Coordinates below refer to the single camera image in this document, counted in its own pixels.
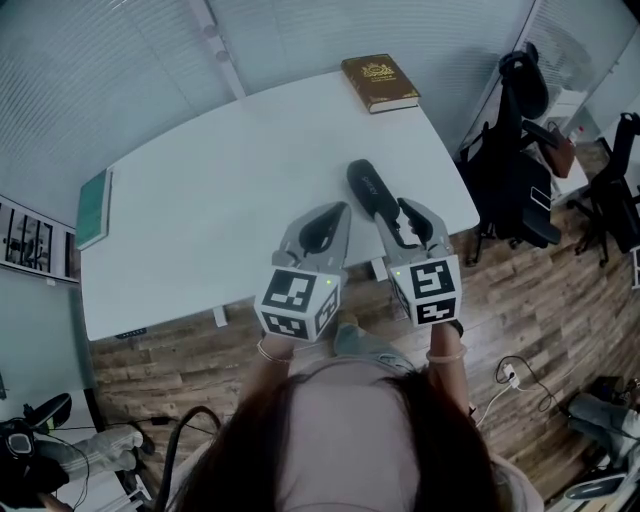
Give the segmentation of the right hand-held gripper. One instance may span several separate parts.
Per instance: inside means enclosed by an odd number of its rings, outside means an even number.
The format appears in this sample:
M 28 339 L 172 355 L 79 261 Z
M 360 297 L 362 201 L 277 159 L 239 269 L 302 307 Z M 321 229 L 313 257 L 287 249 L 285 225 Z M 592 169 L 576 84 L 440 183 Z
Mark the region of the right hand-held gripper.
M 394 293 L 414 327 L 456 320 L 462 284 L 446 225 L 421 203 L 399 198 L 398 204 L 421 245 L 406 244 L 396 221 L 374 214 Z

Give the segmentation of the green book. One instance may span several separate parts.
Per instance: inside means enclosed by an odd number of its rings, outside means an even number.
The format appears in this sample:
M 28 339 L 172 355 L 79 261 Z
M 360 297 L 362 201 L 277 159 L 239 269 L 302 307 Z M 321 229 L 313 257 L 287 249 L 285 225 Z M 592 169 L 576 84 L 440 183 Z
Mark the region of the green book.
M 112 178 L 113 169 L 107 168 L 81 187 L 75 227 L 78 251 L 108 236 Z

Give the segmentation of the brown handbag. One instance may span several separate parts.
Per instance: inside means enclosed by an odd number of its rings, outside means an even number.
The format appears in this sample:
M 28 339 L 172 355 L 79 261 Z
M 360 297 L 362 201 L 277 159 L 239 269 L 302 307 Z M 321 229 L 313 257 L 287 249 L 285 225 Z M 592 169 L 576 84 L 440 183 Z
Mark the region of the brown handbag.
M 540 145 L 540 151 L 552 173 L 558 178 L 566 179 L 575 159 L 575 146 L 561 133 L 554 121 L 547 123 L 547 130 L 554 144 L 543 143 Z

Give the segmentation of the black chair seat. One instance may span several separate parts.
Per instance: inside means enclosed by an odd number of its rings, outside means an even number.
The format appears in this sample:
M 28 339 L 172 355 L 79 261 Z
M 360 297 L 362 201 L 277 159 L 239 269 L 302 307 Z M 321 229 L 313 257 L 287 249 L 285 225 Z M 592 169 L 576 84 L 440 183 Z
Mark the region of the black chair seat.
M 61 393 L 37 408 L 23 405 L 26 424 L 34 432 L 48 434 L 62 426 L 70 417 L 72 398 L 69 393 Z

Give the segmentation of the person's grey trousers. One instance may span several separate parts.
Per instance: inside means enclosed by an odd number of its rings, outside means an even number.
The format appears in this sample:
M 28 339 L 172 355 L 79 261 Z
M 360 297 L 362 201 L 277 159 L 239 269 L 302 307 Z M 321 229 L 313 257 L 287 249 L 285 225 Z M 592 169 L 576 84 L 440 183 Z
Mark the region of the person's grey trousers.
M 358 325 L 340 323 L 332 349 L 337 357 L 353 357 L 384 364 L 396 372 L 414 371 L 414 365 L 391 343 L 384 341 Z

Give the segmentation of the black glasses case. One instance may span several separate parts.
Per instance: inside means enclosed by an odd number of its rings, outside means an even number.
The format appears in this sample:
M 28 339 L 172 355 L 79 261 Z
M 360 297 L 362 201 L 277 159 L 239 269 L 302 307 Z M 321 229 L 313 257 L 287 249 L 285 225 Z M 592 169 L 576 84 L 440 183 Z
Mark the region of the black glasses case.
M 371 218 L 379 214 L 388 223 L 397 224 L 399 205 L 368 160 L 351 162 L 347 168 L 347 180 L 354 196 Z

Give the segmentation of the person's left forearm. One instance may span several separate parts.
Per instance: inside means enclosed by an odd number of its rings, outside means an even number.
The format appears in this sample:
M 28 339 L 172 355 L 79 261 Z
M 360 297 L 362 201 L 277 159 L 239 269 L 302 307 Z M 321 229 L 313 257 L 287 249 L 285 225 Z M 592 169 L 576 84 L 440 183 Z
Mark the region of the person's left forearm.
M 261 338 L 241 386 L 239 409 L 262 410 L 271 405 L 273 396 L 288 379 L 294 349 L 293 339 L 273 334 Z

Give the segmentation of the grey round appliance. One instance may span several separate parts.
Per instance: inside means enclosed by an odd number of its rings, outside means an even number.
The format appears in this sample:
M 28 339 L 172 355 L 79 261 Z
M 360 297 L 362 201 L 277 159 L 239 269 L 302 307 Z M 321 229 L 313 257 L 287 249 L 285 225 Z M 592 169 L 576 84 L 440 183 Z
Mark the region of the grey round appliance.
M 622 487 L 627 474 L 624 472 L 600 471 L 588 475 L 581 482 L 564 492 L 564 497 L 573 501 L 588 501 L 615 494 Z

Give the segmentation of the black office chair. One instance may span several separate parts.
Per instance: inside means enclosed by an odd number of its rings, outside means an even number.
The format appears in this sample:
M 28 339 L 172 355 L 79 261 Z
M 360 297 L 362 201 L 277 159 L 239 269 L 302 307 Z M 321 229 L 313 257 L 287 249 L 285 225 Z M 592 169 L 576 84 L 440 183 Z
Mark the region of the black office chair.
M 531 187 L 551 198 L 550 172 L 525 152 L 533 143 L 554 144 L 550 132 L 533 122 L 549 104 L 538 60 L 538 50 L 530 42 L 500 59 L 497 118 L 493 124 L 485 123 L 473 140 L 481 144 L 473 155 L 469 146 L 459 153 L 456 166 L 480 216 L 476 250 L 466 259 L 468 267 L 478 264 L 485 240 L 506 240 L 513 249 L 523 242 L 538 248 L 560 242 L 551 210 L 530 199 Z
M 637 209 L 640 189 L 639 194 L 633 196 L 625 178 L 634 140 L 639 136 L 640 116 L 637 113 L 622 113 L 609 161 L 581 196 L 590 200 L 591 207 L 575 199 L 567 202 L 568 209 L 575 208 L 589 219 L 580 245 L 575 248 L 575 255 L 586 252 L 589 245 L 598 239 L 603 251 L 600 267 L 609 262 L 607 235 L 613 238 L 622 254 L 640 246 L 640 214 Z

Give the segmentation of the person's light shirt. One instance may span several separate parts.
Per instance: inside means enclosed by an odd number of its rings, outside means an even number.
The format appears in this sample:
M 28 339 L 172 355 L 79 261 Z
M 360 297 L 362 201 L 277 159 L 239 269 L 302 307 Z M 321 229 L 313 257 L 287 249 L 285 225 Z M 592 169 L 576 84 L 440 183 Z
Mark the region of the person's light shirt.
M 175 512 L 544 512 L 423 371 L 336 358 L 245 398 Z

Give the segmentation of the person's right forearm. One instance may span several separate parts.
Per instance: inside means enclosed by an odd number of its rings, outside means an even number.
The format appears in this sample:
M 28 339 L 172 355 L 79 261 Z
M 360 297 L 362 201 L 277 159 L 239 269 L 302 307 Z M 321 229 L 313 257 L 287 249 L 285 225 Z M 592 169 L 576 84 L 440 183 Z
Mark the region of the person's right forearm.
M 457 322 L 443 322 L 432 326 L 427 352 L 430 382 L 470 420 L 471 406 L 464 364 L 466 352 Z

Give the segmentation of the white metal frame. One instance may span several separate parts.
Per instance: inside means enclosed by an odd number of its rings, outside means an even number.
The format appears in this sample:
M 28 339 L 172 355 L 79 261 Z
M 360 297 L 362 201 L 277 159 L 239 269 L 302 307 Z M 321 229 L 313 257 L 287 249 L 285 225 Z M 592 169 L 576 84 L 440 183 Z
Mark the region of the white metal frame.
M 141 476 L 135 472 L 125 472 L 122 485 L 126 498 L 117 512 L 149 512 L 152 498 Z

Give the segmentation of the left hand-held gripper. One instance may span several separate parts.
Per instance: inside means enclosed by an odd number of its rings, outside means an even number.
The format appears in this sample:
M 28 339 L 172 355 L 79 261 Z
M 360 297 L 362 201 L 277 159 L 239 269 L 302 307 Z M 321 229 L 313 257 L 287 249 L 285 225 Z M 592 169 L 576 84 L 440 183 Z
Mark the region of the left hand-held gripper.
M 314 208 L 287 227 L 254 301 L 266 333 L 318 340 L 341 305 L 350 228 L 351 208 L 343 201 Z

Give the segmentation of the brown hardcover book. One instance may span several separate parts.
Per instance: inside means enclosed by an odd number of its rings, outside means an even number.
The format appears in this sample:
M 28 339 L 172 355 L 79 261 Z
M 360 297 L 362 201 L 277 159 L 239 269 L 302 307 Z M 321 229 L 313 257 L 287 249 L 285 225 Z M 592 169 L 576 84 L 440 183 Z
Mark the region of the brown hardcover book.
M 370 114 L 419 105 L 420 93 L 389 54 L 345 59 L 341 70 Z

